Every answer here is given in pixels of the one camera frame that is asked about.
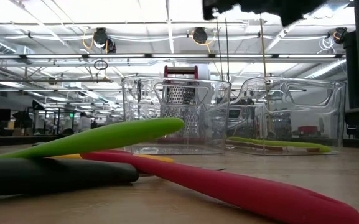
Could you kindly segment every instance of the metal grater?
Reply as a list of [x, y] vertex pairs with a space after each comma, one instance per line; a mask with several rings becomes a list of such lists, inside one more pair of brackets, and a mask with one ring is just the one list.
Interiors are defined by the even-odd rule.
[[[193, 74], [197, 73], [197, 67], [193, 69]], [[161, 105], [162, 117], [180, 118], [185, 122], [185, 127], [174, 134], [171, 138], [199, 138], [200, 137], [200, 108], [197, 105], [196, 87], [185, 87], [194, 85], [193, 82], [172, 83], [164, 82], [163, 85], [163, 102]]]

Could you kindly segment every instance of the silicone spatula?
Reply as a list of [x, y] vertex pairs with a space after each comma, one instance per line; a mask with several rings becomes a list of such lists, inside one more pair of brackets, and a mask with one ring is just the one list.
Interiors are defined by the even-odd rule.
[[179, 118], [127, 121], [90, 129], [28, 149], [1, 154], [0, 158], [40, 158], [114, 149], [151, 141], [183, 127], [184, 122]]
[[253, 144], [259, 144], [266, 146], [277, 146], [277, 147], [316, 147], [319, 148], [319, 152], [331, 152], [331, 148], [328, 146], [324, 146], [322, 144], [316, 144], [316, 143], [308, 143], [308, 142], [289, 142], [289, 141], [270, 141], [270, 140], [258, 140], [258, 139], [247, 139], [242, 137], [227, 137], [227, 140], [231, 141], [238, 141], [238, 142], [247, 142], [247, 143], [253, 143]]
[[289, 184], [129, 154], [90, 152], [81, 156], [85, 159], [129, 163], [141, 172], [285, 223], [359, 224], [359, 213], [351, 206]]
[[44, 194], [137, 181], [130, 164], [78, 159], [0, 159], [0, 195]]

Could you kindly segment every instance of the ceiling light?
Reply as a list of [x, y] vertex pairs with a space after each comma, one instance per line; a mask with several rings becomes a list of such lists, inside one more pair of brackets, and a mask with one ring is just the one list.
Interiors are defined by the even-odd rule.
[[335, 54], [281, 54], [279, 58], [334, 58]]
[[90, 52], [89, 51], [87, 51], [86, 49], [80, 49], [81, 51], [84, 51], [84, 52], [86, 52], [87, 54], [89, 54]]
[[58, 97], [58, 96], [51, 96], [49, 97], [51, 100], [56, 100], [56, 101], [68, 101], [68, 99], [64, 98], [64, 97]]
[[[218, 54], [217, 55], [218, 58], [222, 57], [228, 57], [228, 55], [226, 54]], [[263, 55], [261, 54], [229, 54], [229, 58], [262, 58]], [[271, 58], [272, 55], [265, 55], [266, 58]]]
[[208, 54], [152, 54], [153, 58], [208, 58]]
[[91, 54], [90, 58], [142, 58], [144, 54]]
[[306, 76], [305, 78], [317, 78], [317, 77], [321, 76], [322, 74], [325, 74], [329, 70], [331, 70], [331, 69], [345, 63], [346, 61], [347, 60], [345, 60], [345, 59], [344, 60], [338, 60], [338, 62], [335, 62], [335, 63], [333, 63], [333, 64], [331, 64], [331, 65], [329, 65], [329, 66], [327, 66], [327, 67], [325, 67], [325, 68], [323, 68], [323, 69], [321, 69], [321, 70], [319, 70], [319, 71], [317, 71], [317, 72], [315, 72], [313, 74], [310, 74], [310, 75]]
[[0, 59], [20, 59], [18, 55], [0, 55]]
[[81, 90], [81, 89], [57, 89], [57, 91], [88, 91], [88, 90]]
[[1, 85], [6, 85], [14, 88], [20, 88], [22, 85], [15, 83], [15, 82], [0, 82]]
[[38, 96], [38, 97], [44, 97], [44, 96], [42, 96], [41, 94], [39, 94], [39, 93], [33, 93], [33, 92], [29, 92], [31, 95], [34, 95], [34, 96]]
[[42, 89], [39, 89], [39, 90], [23, 90], [23, 91], [41, 92], [41, 91], [54, 91], [54, 90], [42, 90]]
[[94, 99], [99, 99], [99, 95], [97, 95], [96, 93], [93, 93], [92, 91], [88, 91], [85, 94], [87, 94], [89, 97], [92, 97]]
[[27, 58], [82, 58], [82, 55], [27, 55]]
[[8, 92], [10, 92], [10, 91], [20, 91], [20, 90], [17, 90], [17, 89], [0, 89], [0, 91], [8, 91]]
[[93, 89], [93, 91], [122, 91], [122, 89]]

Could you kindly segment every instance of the clear plastic container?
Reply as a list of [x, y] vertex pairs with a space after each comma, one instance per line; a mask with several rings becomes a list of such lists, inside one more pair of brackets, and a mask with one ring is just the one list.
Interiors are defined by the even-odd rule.
[[252, 78], [230, 103], [226, 148], [272, 156], [336, 154], [344, 110], [344, 83]]
[[140, 154], [222, 154], [230, 102], [227, 82], [164, 77], [122, 80], [126, 121], [176, 117], [185, 127], [153, 142], [126, 147]]

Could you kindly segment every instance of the table surface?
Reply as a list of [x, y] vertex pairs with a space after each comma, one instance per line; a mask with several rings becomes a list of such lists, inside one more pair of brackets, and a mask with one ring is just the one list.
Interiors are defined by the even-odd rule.
[[[0, 153], [24, 146], [0, 147]], [[329, 156], [171, 156], [192, 166], [276, 180], [343, 201], [359, 211], [359, 149]], [[0, 223], [275, 223], [158, 177], [127, 186], [42, 196], [0, 197]]]

